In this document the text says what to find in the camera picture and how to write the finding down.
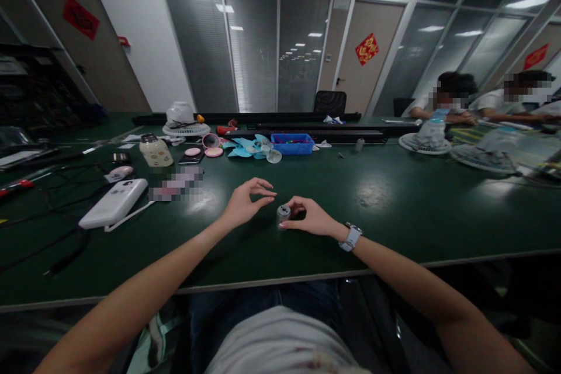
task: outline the desk fan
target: desk fan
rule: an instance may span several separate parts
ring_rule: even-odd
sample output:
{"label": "desk fan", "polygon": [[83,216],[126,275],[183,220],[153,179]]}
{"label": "desk fan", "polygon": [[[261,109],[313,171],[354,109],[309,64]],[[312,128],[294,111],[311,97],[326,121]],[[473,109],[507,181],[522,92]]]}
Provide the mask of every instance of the desk fan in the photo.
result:
{"label": "desk fan", "polygon": [[168,121],[162,131],[168,136],[204,136],[210,133],[209,126],[195,121],[189,102],[175,101],[165,115]]}
{"label": "desk fan", "polygon": [[425,155],[444,155],[452,145],[444,138],[444,119],[450,110],[437,109],[418,133],[407,133],[399,138],[399,145],[407,150]]}
{"label": "desk fan", "polygon": [[487,133],[476,145],[454,146],[452,158],[471,167],[496,172],[514,174],[517,164],[510,155],[516,149],[520,134],[513,128],[503,127]]}

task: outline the blue plastic box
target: blue plastic box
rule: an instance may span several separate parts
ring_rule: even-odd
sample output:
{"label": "blue plastic box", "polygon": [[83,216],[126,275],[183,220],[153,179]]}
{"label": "blue plastic box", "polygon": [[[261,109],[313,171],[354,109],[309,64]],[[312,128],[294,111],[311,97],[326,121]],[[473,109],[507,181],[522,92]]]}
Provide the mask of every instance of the blue plastic box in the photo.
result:
{"label": "blue plastic box", "polygon": [[[286,143],[289,140],[307,141],[309,143]],[[283,155],[311,155],[316,144],[309,134],[271,134],[273,149],[278,150]]]}

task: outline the white cable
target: white cable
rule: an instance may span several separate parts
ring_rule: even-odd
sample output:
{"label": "white cable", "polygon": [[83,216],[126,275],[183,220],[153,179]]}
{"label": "white cable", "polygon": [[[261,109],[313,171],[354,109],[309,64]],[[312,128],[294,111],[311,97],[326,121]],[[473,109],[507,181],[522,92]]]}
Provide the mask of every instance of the white cable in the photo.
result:
{"label": "white cable", "polygon": [[122,218],[119,222],[117,222],[115,225],[113,226],[106,226],[105,227],[105,232],[111,232],[113,231],[115,228],[117,228],[119,225],[121,225],[124,222],[127,222],[129,219],[131,219],[134,215],[142,212],[144,209],[148,209],[149,206],[153,205],[155,202],[148,202],[146,205],[144,205],[143,207],[141,207],[138,210],[135,210],[133,213],[131,213],[130,215],[128,215],[127,217]]}

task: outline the white watch strap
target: white watch strap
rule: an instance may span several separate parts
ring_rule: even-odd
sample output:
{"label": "white watch strap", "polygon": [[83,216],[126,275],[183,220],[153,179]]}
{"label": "white watch strap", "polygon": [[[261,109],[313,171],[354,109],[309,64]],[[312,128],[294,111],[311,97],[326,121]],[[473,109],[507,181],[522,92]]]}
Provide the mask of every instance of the white watch strap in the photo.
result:
{"label": "white watch strap", "polygon": [[345,242],[339,243],[339,247],[341,247],[346,252],[349,252],[353,248],[355,248],[356,242],[358,241],[358,238],[360,238],[360,236],[362,235],[362,232],[360,232],[356,228],[349,227],[349,229],[350,229],[349,235],[348,235],[347,239],[345,240]]}

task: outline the wristwatch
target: wristwatch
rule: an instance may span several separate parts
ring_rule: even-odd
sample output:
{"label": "wristwatch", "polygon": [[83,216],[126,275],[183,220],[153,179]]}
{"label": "wristwatch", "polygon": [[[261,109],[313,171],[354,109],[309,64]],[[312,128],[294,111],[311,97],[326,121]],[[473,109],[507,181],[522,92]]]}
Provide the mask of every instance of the wristwatch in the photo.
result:
{"label": "wristwatch", "polygon": [[362,235],[362,230],[358,226],[349,222],[345,222],[345,225],[350,229],[349,235],[344,243],[339,242],[339,247],[349,252],[355,248],[358,238]]}

